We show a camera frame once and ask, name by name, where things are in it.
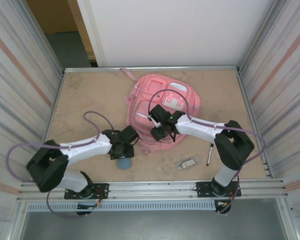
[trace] vent grille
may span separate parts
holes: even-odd
[[[56,212],[86,212],[77,209],[77,202],[51,202]],[[180,201],[104,201],[101,206],[89,211],[162,211],[162,210],[215,210],[214,200],[180,200]],[[45,202],[33,202],[28,205],[28,212],[49,212]]]

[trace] mounting plate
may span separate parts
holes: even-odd
[[[107,199],[109,194],[109,184],[108,183],[94,183],[93,189],[97,190],[95,191],[96,194],[91,193],[89,197],[82,198],[80,197],[80,194],[71,190],[66,190],[64,193],[64,199]]]
[[[198,181],[195,183],[196,186],[196,192],[198,195],[198,198],[215,198],[215,197],[230,197],[229,192],[227,191],[225,195],[218,196],[215,194],[213,188],[212,188],[212,182],[211,181]],[[229,189],[233,194],[235,194],[237,189],[237,181],[232,181],[229,184]],[[241,189],[239,188],[236,197],[241,196]]]

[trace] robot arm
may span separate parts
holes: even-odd
[[[134,157],[134,147],[131,143],[138,137],[132,126],[124,130],[104,130],[99,138],[96,137],[71,143],[56,144],[54,140],[45,142],[46,145],[59,146],[60,149],[40,148],[26,165],[26,169],[41,192],[54,188],[64,188],[80,193],[83,198],[92,191],[92,181],[84,172],[67,170],[72,164],[96,155],[109,154],[110,159]]]
[[[195,117],[191,117],[190,120],[184,112],[175,111],[171,114],[159,104],[150,111],[149,119],[155,124],[155,127],[151,130],[151,135],[157,141],[167,136],[174,139],[177,134],[186,134],[215,144],[222,164],[212,180],[212,185],[214,191],[220,196],[227,190],[228,185],[255,148],[244,132],[229,131],[199,124],[241,128],[233,120],[228,123],[209,122]]]

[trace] pink backpack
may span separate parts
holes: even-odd
[[[125,68],[120,68],[120,70],[126,73],[132,80],[136,81],[134,88],[130,92],[129,98],[125,97],[124,101],[128,104],[126,124],[133,126],[138,132],[140,137],[138,143],[141,145],[142,151],[145,154],[150,155],[157,150],[174,148],[186,135],[178,134],[175,138],[175,142],[170,137],[156,141],[151,136],[150,131],[155,125],[148,119],[148,105],[150,98],[153,94],[162,89],[176,90],[182,94],[189,103],[189,114],[197,117],[199,115],[201,104],[199,96],[191,86],[167,76],[147,74],[137,80],[129,70]],[[187,108],[184,99],[177,93],[171,91],[160,92],[155,96],[151,102],[150,110],[157,104],[160,104],[171,114],[176,110],[186,112]]]

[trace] blue ball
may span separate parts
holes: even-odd
[[[130,158],[120,158],[117,159],[118,168],[124,170],[131,167],[131,159]]]

